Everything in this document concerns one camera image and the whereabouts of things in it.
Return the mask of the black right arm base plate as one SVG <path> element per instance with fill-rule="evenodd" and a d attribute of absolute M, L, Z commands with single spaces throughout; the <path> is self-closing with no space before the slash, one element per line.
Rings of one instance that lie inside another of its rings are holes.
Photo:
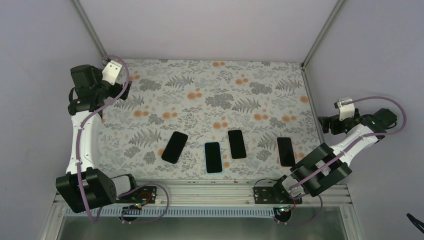
<path fill-rule="evenodd" d="M 254 202 L 257 205 L 302 204 L 302 199 L 293 200 L 283 187 L 255 186 L 252 188 Z"/>

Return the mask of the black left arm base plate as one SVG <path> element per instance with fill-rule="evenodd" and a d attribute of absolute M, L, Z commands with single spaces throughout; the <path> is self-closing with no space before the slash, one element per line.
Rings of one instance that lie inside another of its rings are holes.
<path fill-rule="evenodd" d="M 129 195 L 119 197 L 116 200 L 116 202 L 119 204 L 134 204 L 134 205 L 154 204 L 156 201 L 156 195 L 157 195 L 157 187 L 153 185 L 148 185 L 148 186 L 139 188 L 137 191 Z"/>

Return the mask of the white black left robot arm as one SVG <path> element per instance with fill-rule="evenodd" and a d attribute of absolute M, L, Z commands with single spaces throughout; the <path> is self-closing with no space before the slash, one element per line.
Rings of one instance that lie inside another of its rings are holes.
<path fill-rule="evenodd" d="M 126 100 L 131 81 L 116 82 L 123 66 L 111 60 L 104 69 L 84 64 L 70 69 L 74 87 L 68 95 L 72 122 L 72 147 L 65 175 L 55 186 L 70 209 L 81 213 L 114 204 L 120 196 L 131 203 L 139 188 L 131 174 L 108 177 L 99 168 L 99 132 L 105 100 Z"/>

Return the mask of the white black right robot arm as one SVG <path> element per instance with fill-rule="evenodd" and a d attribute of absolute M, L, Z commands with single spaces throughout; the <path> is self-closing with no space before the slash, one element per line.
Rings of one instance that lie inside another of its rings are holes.
<path fill-rule="evenodd" d="M 322 143 L 291 167 L 290 174 L 283 175 L 270 191 L 274 202 L 320 195 L 352 173 L 350 163 L 359 152 L 378 143 L 389 128 L 397 125 L 397 116 L 387 108 L 364 115 L 355 109 L 352 117 L 340 119 L 334 115 L 318 120 L 324 133 L 344 133 L 345 139 L 332 146 Z"/>

